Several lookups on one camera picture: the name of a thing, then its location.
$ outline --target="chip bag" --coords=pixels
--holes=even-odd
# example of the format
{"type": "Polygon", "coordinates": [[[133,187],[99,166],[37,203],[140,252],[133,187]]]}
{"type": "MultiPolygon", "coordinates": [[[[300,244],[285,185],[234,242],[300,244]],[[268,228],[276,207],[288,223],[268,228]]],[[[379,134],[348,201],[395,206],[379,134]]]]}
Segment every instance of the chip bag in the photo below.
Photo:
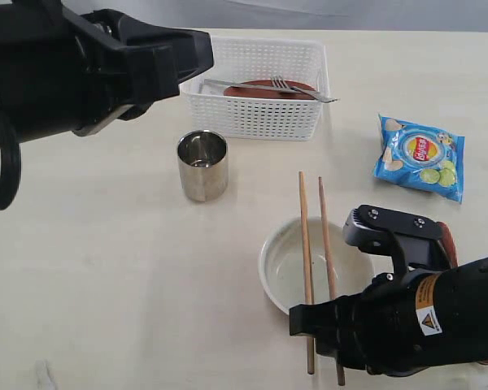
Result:
{"type": "Polygon", "coordinates": [[[464,137],[440,128],[380,116],[382,156],[374,175],[382,180],[463,199],[464,137]]]}

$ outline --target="basket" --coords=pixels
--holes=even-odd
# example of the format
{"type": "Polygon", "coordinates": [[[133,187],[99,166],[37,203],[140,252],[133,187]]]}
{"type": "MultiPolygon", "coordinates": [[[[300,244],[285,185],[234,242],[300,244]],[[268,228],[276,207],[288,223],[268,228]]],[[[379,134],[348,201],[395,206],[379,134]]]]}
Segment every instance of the basket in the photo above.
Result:
{"type": "Polygon", "coordinates": [[[306,141],[311,139],[323,103],[316,100],[223,96],[224,87],[204,79],[240,83],[282,75],[329,96],[325,47],[314,41],[212,37],[215,66],[181,85],[195,129],[226,137],[306,141]]]}

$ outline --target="warning label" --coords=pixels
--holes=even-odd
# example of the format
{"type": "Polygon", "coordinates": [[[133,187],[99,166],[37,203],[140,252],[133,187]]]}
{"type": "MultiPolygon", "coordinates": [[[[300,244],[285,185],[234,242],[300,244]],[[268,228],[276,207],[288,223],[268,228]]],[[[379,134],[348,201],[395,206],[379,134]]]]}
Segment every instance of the warning label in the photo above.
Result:
{"type": "Polygon", "coordinates": [[[442,333],[438,316],[434,309],[434,285],[439,274],[424,278],[416,291],[416,317],[425,336],[442,333]]]}

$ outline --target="metal cup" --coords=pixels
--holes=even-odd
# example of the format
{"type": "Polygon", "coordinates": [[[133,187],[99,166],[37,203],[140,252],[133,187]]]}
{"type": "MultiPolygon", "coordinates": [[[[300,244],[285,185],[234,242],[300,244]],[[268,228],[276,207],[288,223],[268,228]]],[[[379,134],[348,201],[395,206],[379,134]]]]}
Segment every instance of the metal cup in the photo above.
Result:
{"type": "Polygon", "coordinates": [[[205,202],[228,186],[228,144],[216,132],[191,132],[177,145],[179,173],[187,197],[205,202]]]}

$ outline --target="fork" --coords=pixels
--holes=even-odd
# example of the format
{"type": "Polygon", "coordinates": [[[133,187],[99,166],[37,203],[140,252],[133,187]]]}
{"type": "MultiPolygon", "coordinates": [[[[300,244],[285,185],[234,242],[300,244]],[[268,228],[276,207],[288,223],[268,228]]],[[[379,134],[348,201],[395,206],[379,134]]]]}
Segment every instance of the fork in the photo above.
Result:
{"type": "Polygon", "coordinates": [[[336,102],[337,100],[340,100],[340,99],[333,99],[331,97],[323,96],[323,95],[319,94],[317,91],[309,91],[307,89],[301,89],[301,88],[296,87],[294,85],[289,85],[289,84],[287,84],[287,82],[284,80],[284,77],[282,77],[282,76],[272,76],[271,77],[271,83],[272,83],[273,87],[276,87],[276,88],[282,88],[282,89],[286,89],[288,91],[296,91],[296,92],[300,92],[300,93],[305,93],[306,95],[309,95],[313,99],[317,100],[318,102],[322,102],[322,103],[332,103],[332,102],[336,102]]]}

